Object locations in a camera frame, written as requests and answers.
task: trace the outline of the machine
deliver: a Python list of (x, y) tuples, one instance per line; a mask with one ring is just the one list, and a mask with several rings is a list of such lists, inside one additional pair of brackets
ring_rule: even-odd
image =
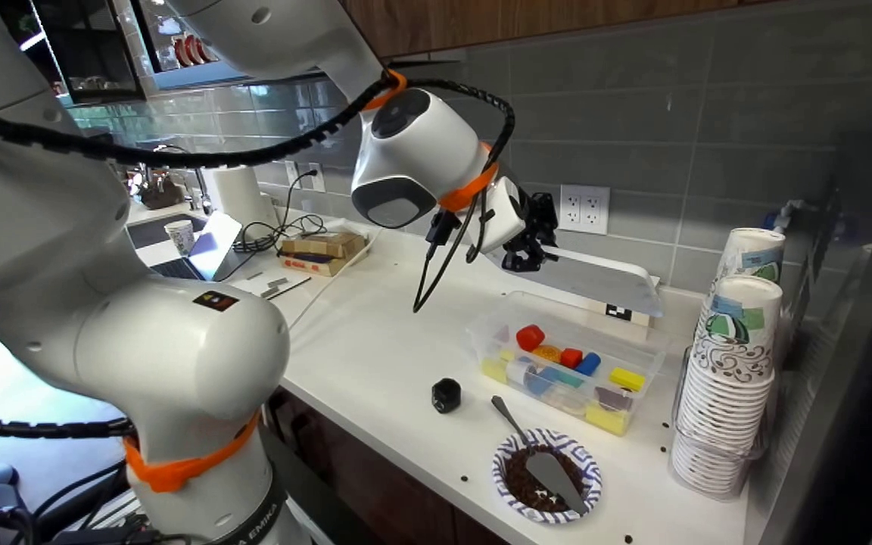
[[(170, 2), (252, 77), (317, 68), (353, 101), (384, 72), (338, 0)], [(480, 247), (540, 255), (517, 188), (435, 95), (392, 90), (357, 121), (351, 197), (374, 225), (404, 226), (439, 205), (441, 239), (457, 226)], [(124, 185), (96, 158), (42, 149), (57, 134), (75, 123), (0, 25), (0, 342), (48, 386), (131, 417), (131, 486), (160, 533), (292, 541), (256, 432), (288, 364), (286, 317), (225, 286), (152, 277), (124, 232)]]

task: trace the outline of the white countertop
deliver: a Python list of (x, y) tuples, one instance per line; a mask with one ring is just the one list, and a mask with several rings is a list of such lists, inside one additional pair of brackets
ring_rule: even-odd
[[(170, 257), (165, 247), (147, 251), (147, 261), (165, 257)], [(276, 306), (295, 324), (286, 387), (505, 541), (593, 545), (625, 537), (636, 545), (742, 541), (746, 493), (739, 500), (693, 493), (668, 477), (660, 454), (660, 446), (668, 446), (662, 422), (674, 398), (679, 356), (656, 372), (630, 432), (603, 432), (484, 378), (467, 346), (467, 324), (505, 290), (547, 287), (490, 261), (457, 257), (427, 310), (411, 316), (420, 257), (417, 236), (377, 231), (374, 251), (357, 267), (279, 298)], [(270, 278), (305, 277), (258, 257), (236, 278), (241, 278), (236, 287), (262, 293)], [(697, 312), (699, 298), (667, 290), (667, 321), (651, 342), (690, 338)], [(439, 378), (463, 386), (463, 406), (451, 415), (431, 406), (431, 386)], [(504, 507), (490, 486), (490, 454), (511, 429), (490, 410), (495, 393), (505, 398), (524, 426), (560, 429), (593, 454), (607, 486), (598, 511), (568, 526), (543, 526)]]

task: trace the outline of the plastic container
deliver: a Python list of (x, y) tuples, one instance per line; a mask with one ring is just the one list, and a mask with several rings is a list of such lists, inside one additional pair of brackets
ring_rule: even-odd
[[(471, 342), (489, 378), (625, 436), (662, 364), (662, 350), (607, 337), (592, 327), (598, 317), (598, 310), (515, 290), (504, 298), (500, 310), (471, 324)], [(524, 346), (517, 342), (524, 327), (544, 332), (535, 350), (527, 346), (532, 332), (520, 337)], [(598, 355), (598, 371), (564, 368), (564, 355), (576, 359), (573, 350), (584, 356), (582, 368), (593, 368)]]

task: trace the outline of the chocolate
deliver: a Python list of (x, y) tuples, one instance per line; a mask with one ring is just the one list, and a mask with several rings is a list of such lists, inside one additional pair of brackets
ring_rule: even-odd
[(568, 477), (568, 481), (580, 488), (580, 493), (584, 493), (584, 481), (582, 481), (582, 469), (560, 450), (554, 449), (524, 449), (515, 450), (505, 463), (504, 463), (504, 486), (505, 492), (520, 500), (524, 507), (535, 509), (535, 511), (568, 511), (568, 507), (544, 492), (531, 471), (527, 471), (527, 458), (532, 458), (535, 450), (552, 450), (558, 454), (564, 471)]

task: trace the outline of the gray tile wall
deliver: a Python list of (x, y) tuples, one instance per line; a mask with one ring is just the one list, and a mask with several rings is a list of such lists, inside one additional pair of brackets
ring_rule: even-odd
[[(517, 109), (505, 163), (532, 191), (612, 188), (607, 236), (560, 241), (648, 267), (706, 290), (724, 236), (784, 201), (819, 201), (833, 146), (872, 131), (872, 0), (807, 0), (620, 30), (471, 49), (463, 64), (417, 70), (498, 90)], [(160, 135), (185, 149), (270, 146), (342, 105), (324, 79), (209, 89), (150, 101)], [(484, 134), (495, 113), (454, 101)], [(357, 127), (305, 151), (351, 173)], [(301, 191), (351, 216), (344, 182)]]

